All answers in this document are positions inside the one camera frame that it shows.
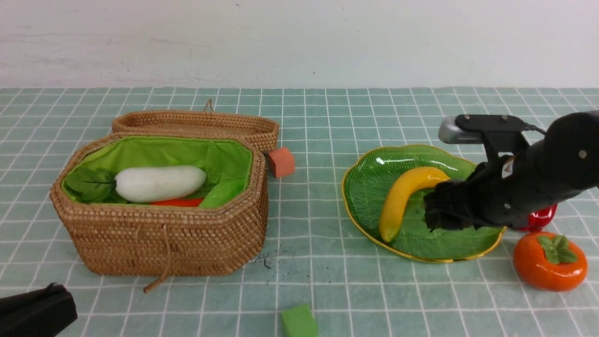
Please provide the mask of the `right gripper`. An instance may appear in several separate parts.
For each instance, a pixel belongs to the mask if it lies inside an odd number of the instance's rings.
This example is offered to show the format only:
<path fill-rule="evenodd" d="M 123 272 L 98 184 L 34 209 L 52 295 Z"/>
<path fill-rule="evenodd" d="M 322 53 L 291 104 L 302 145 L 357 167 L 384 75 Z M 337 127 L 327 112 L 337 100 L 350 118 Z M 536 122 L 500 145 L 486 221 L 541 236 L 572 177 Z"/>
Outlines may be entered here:
<path fill-rule="evenodd" d="M 437 229 L 458 231 L 473 227 L 510 227 L 511 223 L 494 223 L 477 209 L 477 200 L 470 196 L 471 186 L 499 172 L 497 163 L 481 163 L 465 181 L 450 179 L 437 184 L 424 197 L 425 223 L 430 232 Z"/>

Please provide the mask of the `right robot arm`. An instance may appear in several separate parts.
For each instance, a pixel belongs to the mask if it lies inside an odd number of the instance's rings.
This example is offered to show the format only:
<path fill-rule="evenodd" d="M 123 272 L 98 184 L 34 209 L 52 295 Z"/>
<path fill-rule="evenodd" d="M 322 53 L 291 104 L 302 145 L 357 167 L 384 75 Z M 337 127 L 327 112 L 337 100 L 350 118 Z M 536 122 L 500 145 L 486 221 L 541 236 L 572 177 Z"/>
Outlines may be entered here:
<path fill-rule="evenodd" d="M 536 127 L 508 115 L 446 117 L 438 138 L 447 144 L 482 144 L 486 162 L 464 180 L 439 183 L 424 197 L 430 230 L 524 228 L 528 216 L 599 184 L 597 111 L 554 120 L 529 144 Z"/>

